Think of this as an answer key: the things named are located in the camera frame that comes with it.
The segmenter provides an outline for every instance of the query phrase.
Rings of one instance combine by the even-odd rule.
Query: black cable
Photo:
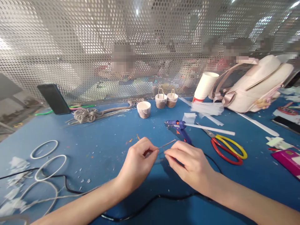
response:
[[[133,217],[136,217],[145,208],[147,208],[147,206],[151,202],[153,202],[157,198],[165,198],[165,199],[168,199],[168,200],[180,201],[180,200],[185,200],[187,198],[190,198],[192,196],[201,196],[201,197],[206,198],[209,201],[213,201],[212,199],[204,196],[203,194],[200,194],[199,192],[195,192],[195,193],[192,193],[192,194],[189,194],[189,195],[186,195],[186,196],[182,196],[182,197],[174,197],[174,196],[169,196],[169,195],[156,195],[153,198],[151,198],[145,205],[143,205],[139,210],[137,210],[136,212],[131,213],[129,216],[124,216],[124,217],[121,217],[121,218],[115,218],[115,217],[112,217],[112,216],[109,216],[109,215],[101,214],[101,217],[104,218],[104,219],[110,220],[110,221],[114,221],[114,222],[122,222],[122,221],[125,221],[125,220],[132,219]]]
[[[20,173],[25,173],[25,172],[32,171],[32,170],[37,170],[37,169],[39,169],[39,168],[32,168],[32,169],[24,170],[24,171],[21,171],[21,172],[18,172],[18,173],[13,173],[13,174],[7,175],[5,177],[0,177],[0,180],[2,180],[4,178],[12,177],[14,175],[18,175]]]
[[[218,164],[207,154],[204,153],[204,155],[206,155],[208,158],[210,158],[211,161],[213,161],[213,163],[218,167],[218,170],[220,171],[220,174],[223,174],[222,170],[220,169],[220,167],[218,166]]]
[[[222,173],[222,170],[220,169],[220,167],[218,166],[218,164],[207,154],[204,153],[204,155],[206,155],[209,159],[211,159],[213,161],[213,163],[217,166],[217,168],[219,169],[220,173]],[[18,173],[14,173],[14,174],[11,174],[11,175],[8,175],[8,176],[5,176],[5,177],[0,177],[0,180],[1,179],[4,179],[4,178],[7,178],[7,177],[11,177],[11,176],[14,176],[14,175],[17,175],[17,174],[20,174],[20,173],[25,173],[25,172],[28,172],[28,171],[31,171],[31,170],[37,170],[39,168],[32,168],[32,169],[28,169],[28,170],[25,170],[25,171],[22,171],[22,172],[18,172]],[[55,177],[64,177],[65,178],[65,189],[70,192],[70,193],[73,193],[73,194],[83,194],[83,192],[79,192],[79,191],[74,191],[72,189],[69,189],[68,186],[67,186],[67,176],[66,175],[55,175],[55,176],[52,176],[53,178]],[[132,219],[134,217],[136,217],[138,214],[140,214],[144,209],[146,209],[148,207],[148,205],[150,205],[150,203],[152,203],[155,199],[157,198],[165,198],[165,199],[168,199],[168,200],[174,200],[174,201],[181,201],[181,200],[184,200],[184,199],[187,199],[187,198],[190,198],[192,196],[201,196],[205,199],[207,199],[208,201],[212,202],[213,200],[210,199],[209,197],[206,197],[205,195],[199,193],[199,192],[194,192],[192,194],[189,194],[189,195],[186,195],[186,196],[182,196],[182,197],[174,197],[174,196],[169,196],[169,195],[155,195],[153,198],[151,198],[146,204],[144,204],[140,209],[138,209],[137,211],[131,213],[130,215],[128,216],[124,216],[124,217],[121,217],[121,218],[115,218],[115,217],[112,217],[112,216],[109,216],[109,215],[104,215],[104,214],[101,214],[100,216],[106,220],[109,220],[109,221],[113,221],[113,222],[122,222],[122,221],[125,221],[125,220],[129,220],[129,219]]]

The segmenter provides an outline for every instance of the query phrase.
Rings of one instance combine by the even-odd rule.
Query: yellow scissors handle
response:
[[[217,134],[215,136],[216,139],[220,140],[224,145],[226,145],[226,147],[232,151],[234,154],[236,154],[237,156],[239,156],[241,159],[246,159],[248,158],[247,152],[243,149],[242,146],[240,146],[238,143],[236,143],[235,141],[224,137],[222,135]],[[241,150],[241,152],[243,153],[243,155],[240,155],[239,153],[236,152],[236,150],[234,150],[226,141],[224,141],[223,139],[225,139],[226,141],[231,142],[232,144],[234,144],[239,150]]]

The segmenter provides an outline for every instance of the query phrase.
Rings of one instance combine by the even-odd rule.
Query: metal mesh partition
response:
[[[0,70],[34,97],[67,103],[193,95],[237,55],[281,53],[300,34],[297,1],[0,0]],[[232,75],[230,86],[242,73]]]

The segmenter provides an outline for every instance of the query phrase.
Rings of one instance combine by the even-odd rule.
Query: paper cup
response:
[[[207,97],[208,93],[210,92],[211,88],[213,87],[219,76],[219,74],[213,72],[203,73],[199,84],[196,88],[193,102],[203,102],[203,100]]]
[[[176,105],[178,99],[178,95],[174,93],[167,94],[167,106],[169,108],[173,108]]]
[[[156,107],[163,109],[167,103],[167,96],[165,94],[157,94],[155,96]]]
[[[137,104],[137,112],[141,118],[146,119],[150,116],[151,104],[149,102],[139,102]]]

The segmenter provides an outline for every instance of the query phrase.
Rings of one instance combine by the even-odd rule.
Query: black phone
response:
[[[56,115],[71,112],[56,84],[41,84],[37,88]]]
[[[275,117],[274,119],[271,120],[272,122],[290,130],[290,131],[293,131],[294,133],[296,134],[299,134],[300,135],[300,125],[292,122],[292,121],[289,121],[285,118],[282,118],[280,116],[277,116]]]

